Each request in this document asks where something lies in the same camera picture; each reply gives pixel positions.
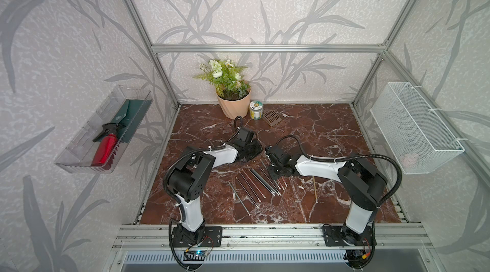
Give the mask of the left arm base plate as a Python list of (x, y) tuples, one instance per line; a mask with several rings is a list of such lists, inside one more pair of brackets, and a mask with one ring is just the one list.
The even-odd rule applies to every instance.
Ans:
[(203, 245), (206, 247), (219, 247), (222, 244), (223, 227), (204, 226), (197, 232), (190, 232), (178, 225), (172, 229), (170, 238), (174, 247), (191, 247)]

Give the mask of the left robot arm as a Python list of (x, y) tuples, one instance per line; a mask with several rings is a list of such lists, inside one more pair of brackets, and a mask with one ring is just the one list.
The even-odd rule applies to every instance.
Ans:
[(169, 167), (163, 183), (166, 193), (179, 206), (179, 225), (191, 234), (199, 232), (204, 226), (200, 196), (214, 168), (251, 161), (261, 152), (262, 146), (256, 133), (245, 127), (238, 128), (222, 145), (186, 148)]

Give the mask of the dark blue pencil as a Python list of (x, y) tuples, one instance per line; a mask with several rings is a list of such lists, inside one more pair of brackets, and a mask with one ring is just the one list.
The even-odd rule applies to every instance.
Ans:
[(252, 195), (250, 194), (250, 192), (247, 190), (247, 188), (245, 187), (245, 185), (242, 183), (242, 181), (236, 177), (236, 180), (238, 182), (238, 184), (240, 184), (240, 186), (242, 187), (242, 189), (244, 190), (244, 192), (246, 193), (246, 195), (249, 197), (250, 201), (253, 203), (253, 205), (255, 206), (255, 208), (259, 208), (257, 202), (255, 201), (255, 199), (252, 197)]

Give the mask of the red striped pencil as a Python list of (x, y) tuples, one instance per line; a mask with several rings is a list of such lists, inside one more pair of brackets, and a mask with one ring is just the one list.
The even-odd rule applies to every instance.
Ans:
[(259, 187), (255, 184), (255, 182), (251, 179), (251, 177), (248, 175), (246, 171), (243, 171), (244, 175), (247, 177), (247, 179), (251, 182), (251, 184), (254, 186), (256, 191), (261, 195), (262, 198), (267, 199), (266, 196), (262, 193), (262, 191), (259, 189)]

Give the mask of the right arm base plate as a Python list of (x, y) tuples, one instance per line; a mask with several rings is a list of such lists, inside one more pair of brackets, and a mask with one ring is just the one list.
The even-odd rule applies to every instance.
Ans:
[(324, 224), (322, 235), (326, 246), (376, 246), (373, 224), (368, 224), (363, 233), (358, 234), (347, 226)]

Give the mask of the green pencil clear cap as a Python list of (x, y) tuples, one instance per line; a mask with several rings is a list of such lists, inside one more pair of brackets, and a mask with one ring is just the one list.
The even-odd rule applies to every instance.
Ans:
[(280, 189), (276, 186), (276, 184), (274, 183), (274, 181), (272, 180), (272, 178), (269, 176), (269, 174), (267, 173), (265, 167), (264, 166), (260, 166), (260, 170), (264, 174), (265, 179), (269, 182), (269, 185), (272, 187), (272, 189), (274, 190), (274, 192), (277, 195), (281, 195)]

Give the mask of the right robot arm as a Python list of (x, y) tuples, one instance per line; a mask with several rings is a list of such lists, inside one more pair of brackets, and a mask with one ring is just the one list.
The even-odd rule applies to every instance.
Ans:
[(360, 236), (373, 221), (382, 205), (386, 179), (367, 157), (316, 158), (304, 154), (291, 155), (278, 145), (268, 146), (265, 155), (269, 174), (277, 180), (284, 176), (316, 176), (343, 185), (351, 204), (343, 226), (345, 236)]

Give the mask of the blue striped pencil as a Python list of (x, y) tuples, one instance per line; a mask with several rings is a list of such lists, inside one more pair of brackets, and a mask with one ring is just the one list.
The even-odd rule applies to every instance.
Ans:
[(240, 174), (241, 178), (245, 181), (246, 185), (251, 190), (252, 194), (257, 198), (257, 200), (259, 201), (259, 203), (261, 203), (262, 202), (261, 199), (259, 198), (258, 194), (254, 191), (254, 189), (250, 185), (249, 181), (245, 178), (245, 176), (241, 172), (239, 174)]

